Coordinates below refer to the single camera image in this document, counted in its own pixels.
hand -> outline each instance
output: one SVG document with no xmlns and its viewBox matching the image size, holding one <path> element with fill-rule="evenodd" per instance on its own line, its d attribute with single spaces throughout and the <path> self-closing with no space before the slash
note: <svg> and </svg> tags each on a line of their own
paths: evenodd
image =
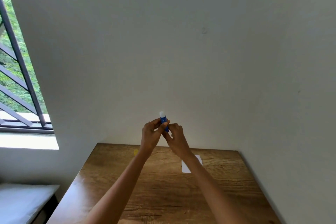
<svg viewBox="0 0 336 224">
<path fill-rule="evenodd" d="M 162 123 L 160 118 L 152 120 L 145 124 L 142 129 L 141 145 L 139 152 L 144 152 L 148 157 L 152 154 L 155 146 L 158 144 L 162 132 L 165 130 L 166 126 L 170 123 Z"/>
<path fill-rule="evenodd" d="M 162 135 L 166 139 L 172 151 L 182 160 L 188 158 L 189 156 L 194 156 L 189 148 L 186 138 L 184 137 L 182 126 L 179 126 L 177 123 L 173 123 L 168 125 L 168 128 L 171 131 L 173 138 L 165 131 L 163 131 Z"/>
</svg>

green trees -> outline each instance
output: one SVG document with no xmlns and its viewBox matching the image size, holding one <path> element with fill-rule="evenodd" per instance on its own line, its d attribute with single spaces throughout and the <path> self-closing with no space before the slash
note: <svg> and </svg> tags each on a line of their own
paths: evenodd
<svg viewBox="0 0 336 224">
<path fill-rule="evenodd" d="M 28 55 L 26 44 L 23 40 L 23 36 L 20 30 L 18 20 L 16 19 L 16 16 L 15 16 L 12 2 L 11 0 L 3 0 L 3 2 L 6 6 L 7 14 L 9 16 L 11 25 L 13 27 L 16 40 L 19 44 L 19 47 L 20 47 L 24 62 L 26 64 L 28 73 L 30 75 L 31 81 L 34 85 L 34 89 L 35 89 L 38 101 L 40 103 L 42 112 L 48 113 L 45 107 L 45 104 L 44 104 L 41 91 L 40 91 L 40 86 L 38 85 L 35 72 L 34 72 L 32 63 L 30 61 L 29 55 Z M 5 45 L 6 47 L 12 50 L 11 42 L 8 38 L 6 31 L 4 31 L 2 36 L 0 37 L 0 43 L 2 43 L 3 45 Z M 0 50 L 0 65 L 4 66 L 7 70 L 11 71 L 13 74 L 15 74 L 20 79 L 24 80 L 18 62 L 16 62 L 14 59 L 12 59 L 10 56 L 8 56 L 6 53 L 4 53 L 1 50 Z M 30 103 L 33 106 L 33 102 L 32 102 L 29 92 L 25 90 L 24 88 L 22 88 L 21 86 L 19 86 L 18 84 L 16 84 L 13 80 L 8 78 L 6 75 L 4 75 L 1 72 L 0 72 L 0 84 L 5 86 L 12 93 L 14 93 L 19 98 L 23 99 L 24 101 L 26 101 L 27 103 Z M 14 100 L 12 100 L 11 98 L 3 94 L 2 92 L 0 92 L 0 102 L 5 104 L 6 106 L 11 108 L 15 112 L 30 112 L 26 108 L 24 108 L 23 106 L 21 106 L 20 104 L 16 103 Z"/>
</svg>

blue glue stick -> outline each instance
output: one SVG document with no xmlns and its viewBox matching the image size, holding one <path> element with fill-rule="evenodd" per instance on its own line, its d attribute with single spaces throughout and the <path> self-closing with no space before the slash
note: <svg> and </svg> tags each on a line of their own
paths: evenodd
<svg viewBox="0 0 336 224">
<path fill-rule="evenodd" d="M 167 117 L 163 111 L 160 112 L 160 119 L 161 119 L 161 123 L 168 122 Z M 168 126 L 166 126 L 165 131 L 169 132 Z"/>
</svg>

wooden table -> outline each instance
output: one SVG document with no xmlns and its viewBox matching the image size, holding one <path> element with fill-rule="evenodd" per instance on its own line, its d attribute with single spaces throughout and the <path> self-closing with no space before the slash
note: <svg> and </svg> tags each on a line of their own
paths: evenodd
<svg viewBox="0 0 336 224">
<path fill-rule="evenodd" d="M 139 146 L 97 144 L 48 224 L 83 223 L 90 209 L 121 175 Z M 237 151 L 193 149 L 220 187 L 252 221 L 279 224 Z M 168 147 L 148 159 L 119 224 L 216 223 L 192 174 Z"/>
</svg>

white paper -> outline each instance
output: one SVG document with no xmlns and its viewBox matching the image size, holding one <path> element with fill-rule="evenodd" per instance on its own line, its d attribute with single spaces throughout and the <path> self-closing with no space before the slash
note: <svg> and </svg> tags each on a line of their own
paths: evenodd
<svg viewBox="0 0 336 224">
<path fill-rule="evenodd" d="M 199 162 L 203 166 L 201 156 L 200 155 L 195 155 L 195 156 L 196 156 L 196 158 L 198 158 Z M 187 167 L 187 165 L 183 161 L 182 161 L 182 172 L 183 173 L 190 173 L 191 174 L 189 168 Z"/>
</svg>

